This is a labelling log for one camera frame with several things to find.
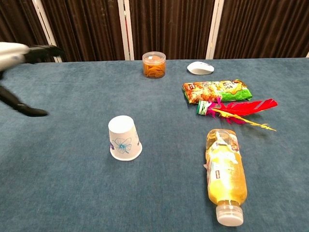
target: paper cup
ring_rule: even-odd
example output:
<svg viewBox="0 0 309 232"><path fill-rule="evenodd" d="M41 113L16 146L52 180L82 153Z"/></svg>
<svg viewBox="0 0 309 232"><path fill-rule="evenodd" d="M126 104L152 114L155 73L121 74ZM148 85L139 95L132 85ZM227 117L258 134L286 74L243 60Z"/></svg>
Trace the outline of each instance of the paper cup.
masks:
<svg viewBox="0 0 309 232"><path fill-rule="evenodd" d="M121 161L130 161L140 155L142 146L131 117L114 117L108 124L110 133L110 152Z"/></svg>

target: snack bag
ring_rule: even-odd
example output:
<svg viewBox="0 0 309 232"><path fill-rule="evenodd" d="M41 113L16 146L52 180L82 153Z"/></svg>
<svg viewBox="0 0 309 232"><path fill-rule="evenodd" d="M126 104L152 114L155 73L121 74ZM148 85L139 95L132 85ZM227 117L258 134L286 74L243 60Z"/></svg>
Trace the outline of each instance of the snack bag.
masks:
<svg viewBox="0 0 309 232"><path fill-rule="evenodd" d="M184 83L183 90L189 103L192 104L198 104L199 101L230 102L252 98L247 86L238 79Z"/></svg>

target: white computer mouse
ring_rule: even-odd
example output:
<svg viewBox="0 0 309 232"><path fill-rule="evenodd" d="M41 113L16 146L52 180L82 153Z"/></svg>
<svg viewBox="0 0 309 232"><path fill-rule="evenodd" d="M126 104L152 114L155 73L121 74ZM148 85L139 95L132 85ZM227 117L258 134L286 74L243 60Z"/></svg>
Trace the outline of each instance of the white computer mouse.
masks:
<svg viewBox="0 0 309 232"><path fill-rule="evenodd" d="M195 75L211 74L214 67L201 61L195 61L188 65L188 71Z"/></svg>

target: juice bottle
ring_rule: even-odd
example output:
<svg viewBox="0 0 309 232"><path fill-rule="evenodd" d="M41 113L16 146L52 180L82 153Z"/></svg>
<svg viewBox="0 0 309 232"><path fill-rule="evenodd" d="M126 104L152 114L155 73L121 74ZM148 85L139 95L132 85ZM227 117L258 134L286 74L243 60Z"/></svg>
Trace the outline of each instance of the juice bottle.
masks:
<svg viewBox="0 0 309 232"><path fill-rule="evenodd" d="M209 199L217 205L220 224L243 224L241 205L247 198L244 169L236 134L230 130L213 129L206 140L207 189Z"/></svg>

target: robotic arm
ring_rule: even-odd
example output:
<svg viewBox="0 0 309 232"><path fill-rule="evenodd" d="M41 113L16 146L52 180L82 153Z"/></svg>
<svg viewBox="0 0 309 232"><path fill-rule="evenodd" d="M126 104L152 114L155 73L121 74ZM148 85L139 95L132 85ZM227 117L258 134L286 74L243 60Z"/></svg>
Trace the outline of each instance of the robotic arm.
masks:
<svg viewBox="0 0 309 232"><path fill-rule="evenodd" d="M0 80L3 78L3 73L15 65L22 63L34 64L38 62L38 59L61 55L64 55L64 51L52 45L28 47L20 43L0 42ZM48 115L45 110L31 108L22 103L17 96L2 85L0 85L0 101L29 117Z"/></svg>

